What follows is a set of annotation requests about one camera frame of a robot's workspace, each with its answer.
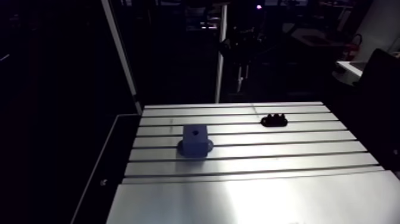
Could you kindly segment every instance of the aluminum table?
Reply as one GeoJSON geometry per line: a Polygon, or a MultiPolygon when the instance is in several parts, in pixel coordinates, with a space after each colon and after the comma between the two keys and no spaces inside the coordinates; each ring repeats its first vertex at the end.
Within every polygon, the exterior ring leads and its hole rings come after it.
{"type": "Polygon", "coordinates": [[[400,182],[321,102],[152,105],[107,223],[395,224],[400,182]],[[205,160],[176,152],[186,124],[207,125],[205,160]]]}

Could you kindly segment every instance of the metal frame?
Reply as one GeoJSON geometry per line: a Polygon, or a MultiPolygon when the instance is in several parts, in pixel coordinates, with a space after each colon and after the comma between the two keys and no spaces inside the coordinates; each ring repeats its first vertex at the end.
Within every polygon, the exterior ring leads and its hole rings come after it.
{"type": "Polygon", "coordinates": [[[129,67],[129,63],[126,59],[126,53],[123,48],[123,43],[118,32],[117,23],[115,22],[113,11],[111,9],[110,2],[108,0],[101,0],[101,4],[103,5],[104,13],[107,18],[108,25],[111,30],[112,38],[114,39],[115,47],[117,48],[118,56],[120,57],[121,65],[124,70],[125,78],[129,86],[130,93],[132,95],[137,113],[139,115],[142,114],[142,107],[140,106],[140,102],[136,100],[135,95],[137,94],[135,83],[132,78],[132,71],[129,67]]]}
{"type": "MultiPolygon", "coordinates": [[[[221,15],[221,27],[220,27],[220,42],[225,40],[226,37],[226,27],[227,27],[227,10],[228,6],[222,6],[222,15],[221,15]]],[[[215,87],[215,103],[220,102],[220,94],[221,94],[221,81],[222,81],[222,72],[224,67],[224,57],[220,52],[218,52],[218,64],[217,64],[217,84],[215,87]]]]}

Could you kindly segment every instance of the dark background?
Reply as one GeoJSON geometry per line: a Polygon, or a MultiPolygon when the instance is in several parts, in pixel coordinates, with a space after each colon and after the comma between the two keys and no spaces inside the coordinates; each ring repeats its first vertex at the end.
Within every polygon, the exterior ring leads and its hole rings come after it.
{"type": "Polygon", "coordinates": [[[1,0],[0,10],[6,214],[69,223],[115,115],[135,113],[133,100],[100,1],[1,0]]]}

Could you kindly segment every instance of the blue block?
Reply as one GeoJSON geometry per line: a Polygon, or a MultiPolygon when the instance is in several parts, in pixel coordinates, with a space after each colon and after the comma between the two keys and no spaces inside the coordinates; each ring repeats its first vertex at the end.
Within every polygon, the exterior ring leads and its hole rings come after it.
{"type": "Polygon", "coordinates": [[[209,140],[206,125],[184,125],[182,154],[185,157],[206,157],[209,152],[209,140]]]}

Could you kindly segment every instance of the fire extinguisher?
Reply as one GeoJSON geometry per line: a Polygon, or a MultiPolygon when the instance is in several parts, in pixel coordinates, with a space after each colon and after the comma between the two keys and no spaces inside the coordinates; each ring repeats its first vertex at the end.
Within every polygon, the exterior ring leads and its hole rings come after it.
{"type": "Polygon", "coordinates": [[[360,45],[362,44],[362,42],[363,36],[361,36],[361,34],[357,33],[356,35],[354,35],[351,39],[351,42],[345,45],[342,59],[344,61],[352,61],[354,57],[358,54],[358,51],[360,51],[360,45]],[[358,43],[354,43],[354,40],[357,37],[359,37],[358,43]]]}

